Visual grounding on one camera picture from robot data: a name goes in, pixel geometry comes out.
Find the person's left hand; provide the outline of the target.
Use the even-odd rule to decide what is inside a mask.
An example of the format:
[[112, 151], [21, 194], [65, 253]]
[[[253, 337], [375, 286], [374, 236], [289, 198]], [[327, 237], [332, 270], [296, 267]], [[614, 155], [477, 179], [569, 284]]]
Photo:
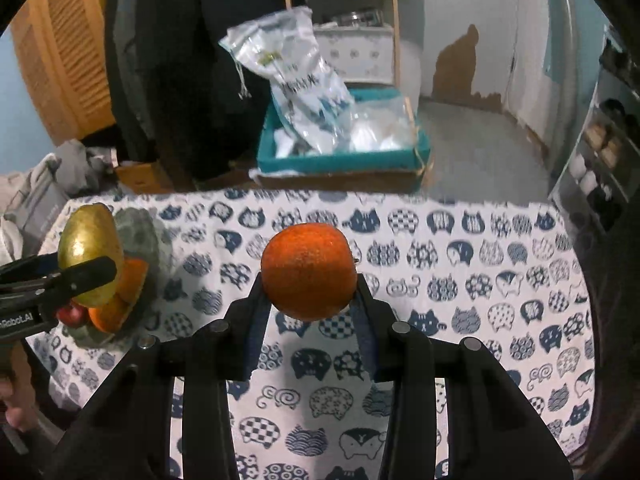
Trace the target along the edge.
[[1, 365], [1, 404], [4, 418], [14, 429], [26, 432], [38, 424], [37, 401], [32, 386], [32, 368], [23, 345], [16, 342], [11, 349], [3, 346], [8, 358]]

